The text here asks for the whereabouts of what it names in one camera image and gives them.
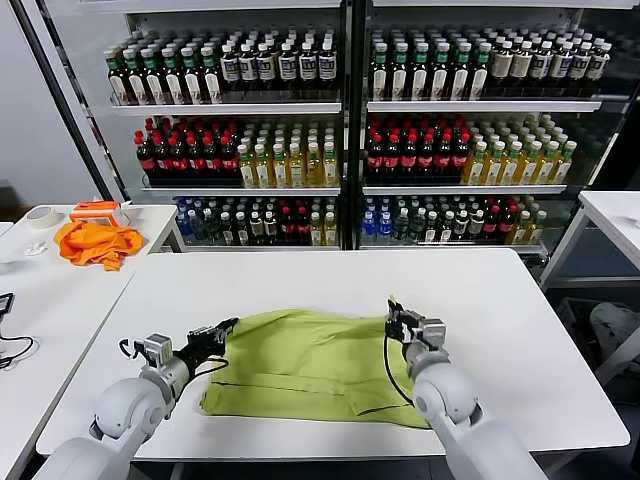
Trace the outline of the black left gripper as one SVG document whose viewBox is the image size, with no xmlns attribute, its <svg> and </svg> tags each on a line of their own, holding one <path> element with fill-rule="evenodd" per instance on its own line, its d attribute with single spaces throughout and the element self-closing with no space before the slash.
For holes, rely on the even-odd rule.
<svg viewBox="0 0 640 480">
<path fill-rule="evenodd" d="M 191 330 L 187 335 L 187 341 L 193 343 L 188 343 L 182 349 L 175 351 L 174 356 L 186 365 L 190 375 L 195 375 L 196 369 L 209 357 L 224 355 L 224 348 L 238 322 L 238 317 L 232 317 L 215 326 L 203 326 Z"/>
</svg>

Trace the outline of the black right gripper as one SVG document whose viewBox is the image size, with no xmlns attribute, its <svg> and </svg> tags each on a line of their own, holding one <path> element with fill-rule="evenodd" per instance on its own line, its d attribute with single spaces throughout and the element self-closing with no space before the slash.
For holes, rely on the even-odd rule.
<svg viewBox="0 0 640 480">
<path fill-rule="evenodd" d="M 388 317 L 385 323 L 385 335 L 402 344 L 410 344 L 418 329 L 418 314 L 406 310 L 393 296 L 387 299 Z"/>
</svg>

